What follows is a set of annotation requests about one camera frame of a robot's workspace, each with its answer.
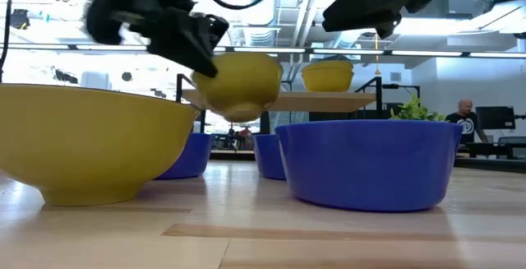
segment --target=black t-shirt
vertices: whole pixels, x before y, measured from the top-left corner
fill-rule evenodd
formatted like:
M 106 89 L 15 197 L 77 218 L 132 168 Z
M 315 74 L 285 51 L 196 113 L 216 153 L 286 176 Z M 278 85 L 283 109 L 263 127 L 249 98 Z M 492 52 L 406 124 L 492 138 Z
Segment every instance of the black t-shirt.
M 445 119 L 451 123 L 460 124 L 464 128 L 462 137 L 460 138 L 460 144 L 465 145 L 466 142 L 475 141 L 475 131 L 478 128 L 477 115 L 475 113 L 469 113 L 466 117 L 452 113 L 445 117 Z

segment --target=yellow bowl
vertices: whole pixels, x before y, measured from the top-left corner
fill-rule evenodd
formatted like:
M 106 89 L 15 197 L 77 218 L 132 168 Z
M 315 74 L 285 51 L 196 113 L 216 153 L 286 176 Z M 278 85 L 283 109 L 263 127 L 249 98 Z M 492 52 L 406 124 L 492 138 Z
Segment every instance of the yellow bowl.
M 198 112 L 168 100 L 62 86 L 0 85 L 0 169 L 47 203 L 132 199 L 179 157 Z
M 353 64 L 339 60 L 313 63 L 302 70 L 303 84 L 310 92 L 345 92 L 353 76 Z
M 191 76 L 204 102 L 230 122 L 261 116 L 278 97 L 283 68 L 264 53 L 225 53 L 214 57 L 215 78 Z

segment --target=bald man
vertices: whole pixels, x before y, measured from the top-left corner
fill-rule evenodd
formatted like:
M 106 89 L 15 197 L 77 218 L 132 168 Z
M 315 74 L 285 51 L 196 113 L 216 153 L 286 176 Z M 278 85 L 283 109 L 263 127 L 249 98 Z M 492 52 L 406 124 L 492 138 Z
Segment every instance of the bald man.
M 445 117 L 451 123 L 457 123 L 464 127 L 462 137 L 460 138 L 460 145 L 465 145 L 467 142 L 475 141 L 475 132 L 480 137 L 482 142 L 487 142 L 487 137 L 484 131 L 478 128 L 477 115 L 472 112 L 473 102 L 471 100 L 460 100 L 459 110 Z

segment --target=green plant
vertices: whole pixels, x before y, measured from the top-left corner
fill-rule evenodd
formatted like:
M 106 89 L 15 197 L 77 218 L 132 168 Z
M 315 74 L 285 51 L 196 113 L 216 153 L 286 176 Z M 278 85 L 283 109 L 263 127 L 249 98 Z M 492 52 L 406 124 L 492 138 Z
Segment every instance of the green plant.
M 411 101 L 400 105 L 400 113 L 395 114 L 391 109 L 391 119 L 394 120 L 422 120 L 422 121 L 445 121 L 445 116 L 437 112 L 430 112 L 425 106 L 420 104 L 420 99 L 413 94 Z

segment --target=printed logo on shirt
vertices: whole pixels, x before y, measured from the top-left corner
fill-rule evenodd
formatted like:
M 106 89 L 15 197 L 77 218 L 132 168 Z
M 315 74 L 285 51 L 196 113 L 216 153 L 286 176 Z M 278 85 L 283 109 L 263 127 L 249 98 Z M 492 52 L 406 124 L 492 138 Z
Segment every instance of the printed logo on shirt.
M 467 119 L 460 119 L 457 124 L 462 125 L 462 134 L 471 134 L 475 132 L 475 125 L 473 124 L 473 120 L 470 118 Z

